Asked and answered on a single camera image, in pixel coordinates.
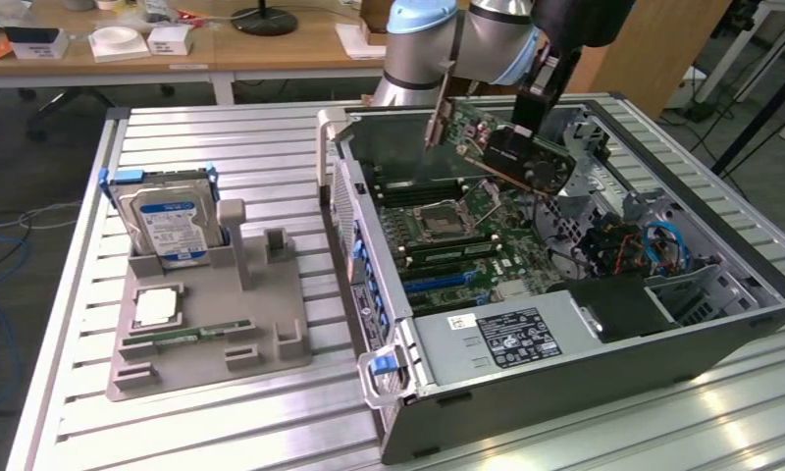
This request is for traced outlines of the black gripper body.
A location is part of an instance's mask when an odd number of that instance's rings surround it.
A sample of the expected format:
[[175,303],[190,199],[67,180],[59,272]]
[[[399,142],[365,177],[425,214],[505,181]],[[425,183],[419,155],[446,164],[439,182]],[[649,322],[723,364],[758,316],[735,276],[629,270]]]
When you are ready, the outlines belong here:
[[555,50],[603,47],[615,39],[633,0],[535,0],[533,24]]

